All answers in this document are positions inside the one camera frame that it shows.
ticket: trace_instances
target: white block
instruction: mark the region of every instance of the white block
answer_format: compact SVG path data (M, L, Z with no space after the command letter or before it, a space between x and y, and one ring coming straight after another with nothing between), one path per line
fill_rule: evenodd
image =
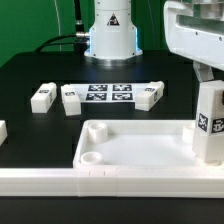
M7 137L5 121L0 121L0 146Z
M204 162L224 160L224 82L201 83L193 151Z
M66 116L81 114L81 102L72 85L64 85L61 87L61 97Z
M150 82L146 89L135 97L135 109L149 111L163 96L163 89L163 82Z
M0 169L0 196L78 196L74 169Z
M31 98L33 113L47 113L55 98L57 97L57 86L51 82L42 84L34 96Z

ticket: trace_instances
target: black tabletop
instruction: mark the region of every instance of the black tabletop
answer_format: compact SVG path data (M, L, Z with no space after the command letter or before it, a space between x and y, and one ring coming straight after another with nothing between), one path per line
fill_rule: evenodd
M0 120L8 138L1 168L71 168L83 122L88 119L195 119L199 83L192 61L168 51L144 52L142 61L107 68L66 53L22 53L0 69ZM224 73L214 70L215 79ZM134 103L82 103L66 117L60 87L88 83L165 83L163 98L145 112ZM55 82L58 96L47 114L32 114L30 98ZM1 198L2 223L223 223L221 199Z

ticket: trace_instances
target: white tray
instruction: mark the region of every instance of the white tray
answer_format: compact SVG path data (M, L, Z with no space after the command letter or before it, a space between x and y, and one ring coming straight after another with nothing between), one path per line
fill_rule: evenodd
M89 141L88 127L108 127L103 143ZM97 120L84 123L73 161L80 196L224 197L223 166L197 163L192 145L182 141L191 121ZM103 155L103 165L83 165L87 152Z
M104 143L91 143L83 126L72 169L0 169L0 196L141 196L224 198L224 166L202 166L182 142L190 121L97 121ZM103 165L83 165L100 152Z

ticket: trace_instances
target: white block with marker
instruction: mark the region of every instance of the white block with marker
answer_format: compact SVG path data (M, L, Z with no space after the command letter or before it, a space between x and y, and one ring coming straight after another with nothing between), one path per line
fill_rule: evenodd
M193 151L204 162L224 160L224 82L200 85Z
M0 146L5 141L6 138L7 138L7 130L5 121L0 121Z
M135 109L149 111L163 96L163 89L163 82L150 82L145 90L135 97Z
M51 82L42 84L34 96L31 98L33 113L47 113L55 98L57 97L57 86Z
M64 85L61 87L61 97L66 116L81 114L81 102L72 85Z

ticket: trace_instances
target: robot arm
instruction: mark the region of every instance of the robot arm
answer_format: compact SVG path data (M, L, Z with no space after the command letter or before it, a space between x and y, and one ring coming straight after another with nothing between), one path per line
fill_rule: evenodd
M168 0L165 35L171 52L194 60L199 81L213 79L211 67L224 70L224 0Z

